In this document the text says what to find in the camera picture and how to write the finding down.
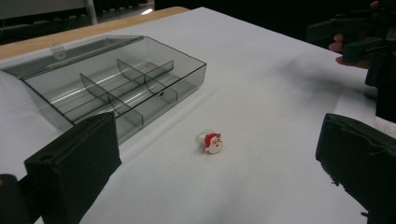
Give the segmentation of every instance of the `compartment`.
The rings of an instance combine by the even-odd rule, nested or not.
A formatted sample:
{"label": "compartment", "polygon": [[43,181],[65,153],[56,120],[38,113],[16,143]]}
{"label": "compartment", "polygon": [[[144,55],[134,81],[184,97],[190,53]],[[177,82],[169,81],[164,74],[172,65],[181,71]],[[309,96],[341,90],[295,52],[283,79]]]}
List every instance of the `compartment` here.
{"label": "compartment", "polygon": [[113,111],[120,142],[204,81],[205,63],[149,37],[101,38],[68,49],[63,60],[48,55],[4,71],[25,82],[71,125]]}

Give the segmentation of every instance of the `santa claus figurine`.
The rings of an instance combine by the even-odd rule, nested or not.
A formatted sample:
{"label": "santa claus figurine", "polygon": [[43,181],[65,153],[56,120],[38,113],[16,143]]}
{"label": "santa claus figurine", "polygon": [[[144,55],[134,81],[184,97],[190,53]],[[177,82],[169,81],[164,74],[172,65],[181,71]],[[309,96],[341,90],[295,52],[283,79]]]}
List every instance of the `santa claus figurine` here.
{"label": "santa claus figurine", "polygon": [[222,150],[221,134],[212,130],[198,134],[198,138],[205,143],[204,151],[210,154],[218,153]]}

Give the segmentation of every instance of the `wooden table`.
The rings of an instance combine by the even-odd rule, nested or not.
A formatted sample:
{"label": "wooden table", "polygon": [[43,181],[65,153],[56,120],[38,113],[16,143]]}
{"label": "wooden table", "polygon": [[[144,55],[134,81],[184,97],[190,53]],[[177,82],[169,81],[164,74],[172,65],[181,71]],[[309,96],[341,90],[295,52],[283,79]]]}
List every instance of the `wooden table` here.
{"label": "wooden table", "polygon": [[45,35],[21,42],[0,46],[0,60],[22,55],[31,51],[49,48],[53,43],[67,43],[92,35],[99,35],[124,27],[137,25],[146,21],[154,21],[163,17],[175,15],[188,11],[184,7],[169,7],[158,11],[153,11],[146,15],[133,16],[121,20],[104,22],[92,26],[87,26],[75,30],[61,32],[54,35]]}

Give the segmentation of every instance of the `small toy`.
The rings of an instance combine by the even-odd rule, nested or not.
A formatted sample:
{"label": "small toy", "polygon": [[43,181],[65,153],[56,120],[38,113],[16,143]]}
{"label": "small toy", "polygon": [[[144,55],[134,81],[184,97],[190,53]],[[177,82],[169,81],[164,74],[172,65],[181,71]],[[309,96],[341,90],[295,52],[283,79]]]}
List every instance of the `small toy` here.
{"label": "small toy", "polygon": [[204,143],[204,151],[210,154],[218,153],[222,150],[223,144],[221,134],[215,133],[213,130],[205,130],[197,135],[199,142]]}

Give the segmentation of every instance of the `gray translucent plastic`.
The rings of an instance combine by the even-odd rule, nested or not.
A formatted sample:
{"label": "gray translucent plastic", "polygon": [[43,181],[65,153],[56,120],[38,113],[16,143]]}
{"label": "gray translucent plastic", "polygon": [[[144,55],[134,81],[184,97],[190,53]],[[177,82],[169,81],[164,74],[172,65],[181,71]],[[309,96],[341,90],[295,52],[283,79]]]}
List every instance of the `gray translucent plastic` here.
{"label": "gray translucent plastic", "polygon": [[52,107],[39,106],[61,129],[113,111],[122,143],[204,82],[205,63],[146,36],[87,46],[70,49],[63,61],[47,56],[4,70]]}

